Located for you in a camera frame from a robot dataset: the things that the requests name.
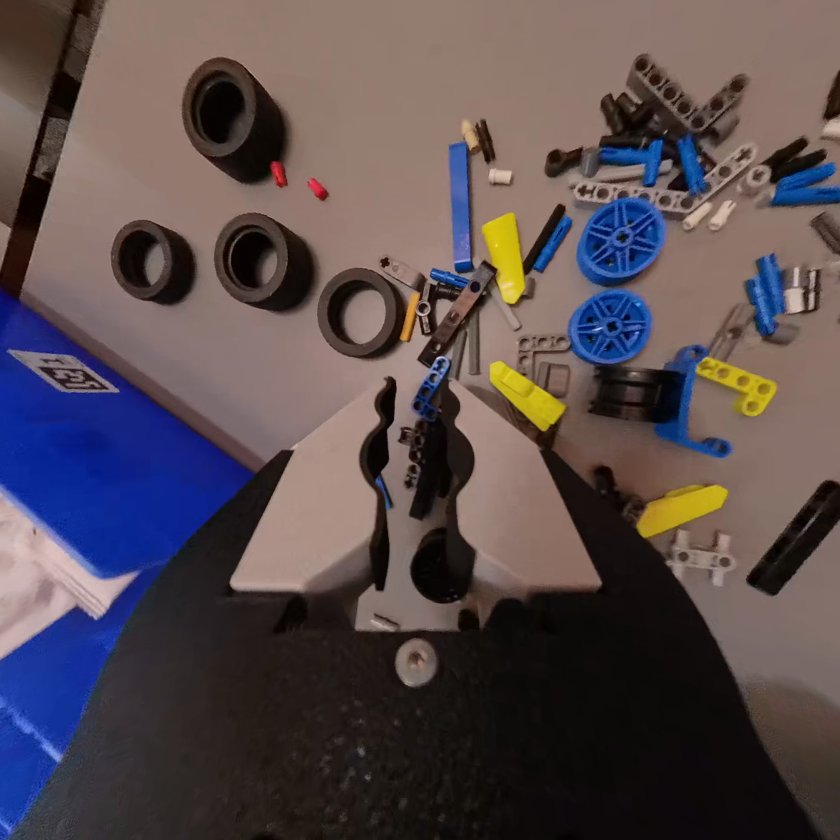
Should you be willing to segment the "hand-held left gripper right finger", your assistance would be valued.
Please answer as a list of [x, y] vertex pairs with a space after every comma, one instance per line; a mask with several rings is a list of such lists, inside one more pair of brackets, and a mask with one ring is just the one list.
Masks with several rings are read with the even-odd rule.
[[456, 381], [440, 397], [448, 581], [484, 624], [499, 602], [591, 594], [602, 578], [543, 452]]

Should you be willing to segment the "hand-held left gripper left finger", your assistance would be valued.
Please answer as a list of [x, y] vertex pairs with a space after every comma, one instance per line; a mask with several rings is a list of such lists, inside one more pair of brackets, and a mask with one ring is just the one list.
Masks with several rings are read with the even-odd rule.
[[386, 504], [396, 380], [384, 378], [292, 450], [229, 584], [244, 593], [358, 596], [385, 588]]

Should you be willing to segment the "blue L-shaped lego liftarm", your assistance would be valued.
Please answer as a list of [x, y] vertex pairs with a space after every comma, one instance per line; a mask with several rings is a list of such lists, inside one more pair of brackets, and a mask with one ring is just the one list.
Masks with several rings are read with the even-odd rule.
[[449, 366], [450, 359], [447, 356], [436, 357], [412, 400], [412, 411], [426, 423], [434, 423], [437, 419], [438, 409], [434, 399], [439, 386], [447, 377]]

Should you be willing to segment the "black lego tyre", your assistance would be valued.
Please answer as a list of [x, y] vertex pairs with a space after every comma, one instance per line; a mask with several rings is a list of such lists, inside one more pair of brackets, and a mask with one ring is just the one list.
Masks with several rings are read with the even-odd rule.
[[182, 94], [182, 123], [194, 150], [244, 184], [271, 178], [287, 149], [287, 121], [268, 90], [227, 57], [194, 69]]
[[345, 269], [321, 291], [318, 327], [327, 345], [347, 358], [380, 359], [398, 344], [406, 306], [403, 294], [367, 268]]
[[176, 231], [150, 220], [122, 226], [110, 258], [114, 279], [134, 300], [174, 306], [193, 288], [196, 264], [191, 246]]
[[252, 308], [285, 312], [308, 297], [314, 259], [306, 241], [262, 213], [233, 217], [219, 232], [213, 262], [227, 294]]

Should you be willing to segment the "pile of loose lego pieces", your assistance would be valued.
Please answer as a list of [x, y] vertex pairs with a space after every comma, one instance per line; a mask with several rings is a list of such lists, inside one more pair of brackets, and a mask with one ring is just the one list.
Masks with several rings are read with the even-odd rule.
[[[623, 93], [601, 101], [611, 134], [598, 146], [569, 152], [552, 150], [545, 174], [557, 176], [572, 164], [580, 164], [581, 176], [570, 183], [574, 200], [596, 207], [581, 232], [576, 262], [582, 274], [604, 291], [584, 301], [572, 314], [568, 332], [526, 335], [518, 338], [517, 361], [511, 368], [501, 362], [490, 366], [490, 381], [507, 400], [518, 420], [538, 433], [537, 440], [550, 438], [564, 411], [561, 401], [547, 383], [549, 362], [541, 362], [539, 376], [533, 373], [535, 354], [571, 351], [592, 365], [597, 390], [589, 411], [593, 415], [655, 425], [659, 438], [699, 454], [723, 459], [732, 446], [723, 438], [694, 439], [689, 432], [690, 401], [699, 378], [717, 382], [735, 391], [737, 412], [757, 417], [778, 391], [776, 381], [762, 377], [730, 361], [732, 349], [752, 324], [762, 341], [789, 343], [788, 328], [795, 323], [784, 318], [814, 312], [820, 307], [823, 269], [793, 266], [782, 270], [777, 255], [756, 260], [754, 276], [744, 283], [747, 300], [732, 309], [713, 341], [679, 350], [663, 369], [627, 366], [646, 345], [654, 321], [649, 306], [639, 294], [624, 287], [640, 277], [655, 262], [666, 241], [666, 216], [680, 219], [685, 231], [695, 229], [709, 211], [711, 201], [740, 178], [738, 194], [759, 195], [762, 206], [808, 207], [838, 205], [838, 183], [823, 185], [837, 167], [826, 162], [821, 148], [805, 154], [805, 136], [774, 151], [759, 161], [755, 143], [743, 143], [720, 161], [709, 157], [705, 141], [719, 145], [738, 123], [737, 110], [749, 78], [735, 76], [702, 107], [653, 62], [638, 56]], [[484, 233], [493, 259], [498, 264], [500, 302], [512, 304], [527, 296], [529, 272], [543, 272], [571, 230], [572, 219], [564, 205], [558, 205], [540, 237], [524, 260], [516, 262], [518, 251], [515, 217], [493, 220]], [[459, 372], [465, 342], [478, 348], [478, 316], [461, 321], [456, 339], [429, 345], [434, 362], [439, 355], [450, 359], [448, 374]], [[445, 459], [445, 430], [436, 419], [426, 423], [417, 417], [414, 428], [404, 428], [401, 443], [411, 445], [412, 460], [405, 487], [415, 489], [408, 514], [418, 521], [432, 510], [437, 498], [448, 492], [450, 474]], [[701, 551], [686, 541], [681, 529], [706, 512], [710, 504], [724, 501], [727, 493], [719, 486], [691, 486], [633, 508], [633, 498], [623, 497], [613, 473], [605, 466], [595, 469], [595, 487], [623, 515], [631, 519], [639, 534], [653, 537], [676, 529], [668, 565], [677, 577], [684, 568], [707, 569], [715, 585], [722, 585], [730, 567], [725, 549]], [[838, 482], [826, 480], [782, 531], [750, 571], [747, 583], [766, 595], [777, 595], [838, 524]]]

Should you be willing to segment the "blue plastic bin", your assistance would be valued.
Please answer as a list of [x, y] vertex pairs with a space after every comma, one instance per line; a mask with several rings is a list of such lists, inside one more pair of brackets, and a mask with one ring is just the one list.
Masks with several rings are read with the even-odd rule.
[[72, 605], [2, 657], [9, 838], [68, 750], [134, 607], [254, 472], [5, 292], [1, 344], [2, 500], [99, 582], [133, 574], [103, 617]]

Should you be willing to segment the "stack of white sheets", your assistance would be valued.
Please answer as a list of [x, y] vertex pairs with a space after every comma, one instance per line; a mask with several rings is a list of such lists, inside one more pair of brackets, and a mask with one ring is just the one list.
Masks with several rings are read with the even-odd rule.
[[138, 576], [98, 578], [1, 497], [1, 657], [74, 609], [103, 618]]

